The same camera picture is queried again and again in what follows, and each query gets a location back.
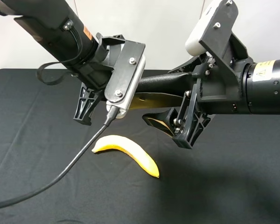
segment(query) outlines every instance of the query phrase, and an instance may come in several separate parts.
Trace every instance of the cable connector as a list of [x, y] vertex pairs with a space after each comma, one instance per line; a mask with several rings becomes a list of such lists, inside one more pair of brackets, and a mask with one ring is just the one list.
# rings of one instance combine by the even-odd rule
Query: cable connector
[[107, 113], [106, 121], [104, 122], [104, 125], [109, 127], [112, 121], [116, 119], [117, 114], [119, 113], [119, 107], [111, 106], [109, 112]]
[[72, 20], [67, 20], [66, 23], [63, 26], [64, 30], [70, 30], [74, 25], [74, 22]]

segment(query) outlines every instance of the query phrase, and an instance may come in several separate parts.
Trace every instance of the yellow warning label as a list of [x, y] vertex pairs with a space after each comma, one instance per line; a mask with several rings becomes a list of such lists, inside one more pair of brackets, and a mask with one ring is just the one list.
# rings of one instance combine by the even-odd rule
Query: yellow warning label
[[255, 66], [252, 81], [267, 81], [273, 76], [273, 66], [276, 60], [260, 62]]
[[88, 36], [88, 38], [89, 38], [90, 40], [92, 40], [91, 32], [89, 32], [89, 30], [87, 29], [86, 26], [84, 26], [84, 30], [83, 30], [83, 31], [84, 31], [85, 35]]

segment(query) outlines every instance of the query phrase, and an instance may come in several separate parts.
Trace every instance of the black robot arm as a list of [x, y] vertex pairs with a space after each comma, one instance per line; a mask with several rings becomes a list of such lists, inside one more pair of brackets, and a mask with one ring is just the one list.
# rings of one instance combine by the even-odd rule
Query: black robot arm
[[232, 0], [207, 8], [191, 34], [197, 42], [186, 44], [192, 59], [142, 79], [145, 45], [122, 35], [92, 36], [65, 0], [0, 0], [0, 14], [20, 15], [16, 22], [59, 61], [76, 57], [63, 64], [82, 82], [74, 116], [82, 124], [91, 124], [99, 101], [119, 107], [117, 118], [128, 109], [179, 106], [143, 119], [192, 148], [211, 114], [280, 114], [280, 60], [254, 63], [248, 56], [231, 31], [238, 15]]

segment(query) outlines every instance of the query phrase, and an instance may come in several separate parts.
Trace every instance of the black cylindrical motor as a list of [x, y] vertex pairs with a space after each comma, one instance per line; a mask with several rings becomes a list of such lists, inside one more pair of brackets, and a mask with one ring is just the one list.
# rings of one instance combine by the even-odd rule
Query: black cylindrical motor
[[[70, 60], [64, 66], [87, 87], [100, 90], [108, 83], [111, 71], [93, 74], [94, 69], [88, 63], [98, 48], [96, 38], [65, 0], [0, 0], [0, 15], [21, 16], [15, 21], [58, 61]], [[68, 21], [72, 22], [71, 30], [76, 37], [64, 29]]]
[[280, 114], [280, 60], [253, 64], [244, 74], [252, 114]]

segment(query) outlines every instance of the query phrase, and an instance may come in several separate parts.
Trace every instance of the yellow banana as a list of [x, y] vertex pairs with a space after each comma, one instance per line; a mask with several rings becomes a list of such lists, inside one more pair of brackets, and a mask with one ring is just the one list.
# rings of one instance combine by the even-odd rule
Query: yellow banana
[[108, 135], [100, 138], [93, 148], [93, 152], [101, 152], [108, 149], [117, 149], [132, 157], [148, 174], [159, 178], [159, 169], [154, 160], [132, 140], [119, 136]]

